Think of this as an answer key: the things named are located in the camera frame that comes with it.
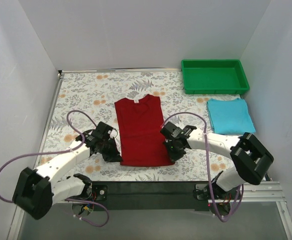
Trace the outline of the red t-shirt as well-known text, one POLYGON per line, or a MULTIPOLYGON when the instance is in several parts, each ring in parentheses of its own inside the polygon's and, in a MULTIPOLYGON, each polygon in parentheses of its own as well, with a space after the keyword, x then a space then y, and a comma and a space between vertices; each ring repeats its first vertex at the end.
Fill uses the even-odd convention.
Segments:
POLYGON ((122 166, 163 167, 173 163, 160 133, 164 121, 158 96, 146 95, 115 102, 119 126, 122 166))

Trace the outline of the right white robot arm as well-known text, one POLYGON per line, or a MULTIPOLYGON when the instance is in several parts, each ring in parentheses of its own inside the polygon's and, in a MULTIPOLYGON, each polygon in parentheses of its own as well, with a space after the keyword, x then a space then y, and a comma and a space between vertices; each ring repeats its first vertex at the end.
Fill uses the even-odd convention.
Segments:
POLYGON ((208 150, 233 161, 232 168, 212 179, 212 194, 218 199, 225 198, 244 183, 259 185, 274 162, 272 154, 252 133, 242 136, 204 133, 195 126, 180 128, 170 121, 160 133, 165 137, 164 146, 172 162, 181 159, 186 154, 185 149, 208 150))

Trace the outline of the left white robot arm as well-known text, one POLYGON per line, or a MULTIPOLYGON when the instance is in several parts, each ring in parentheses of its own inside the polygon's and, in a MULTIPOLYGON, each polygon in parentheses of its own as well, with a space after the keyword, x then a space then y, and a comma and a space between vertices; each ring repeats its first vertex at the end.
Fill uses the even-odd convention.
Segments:
POLYGON ((106 162, 120 162, 122 158, 111 133, 115 128, 99 122, 76 137, 66 153, 56 154, 48 162, 35 169, 25 168, 19 175, 12 201, 38 220, 50 208, 65 199, 84 202, 100 198, 103 186, 94 187, 93 181, 81 174, 67 175, 76 165, 93 154, 101 154, 106 162))

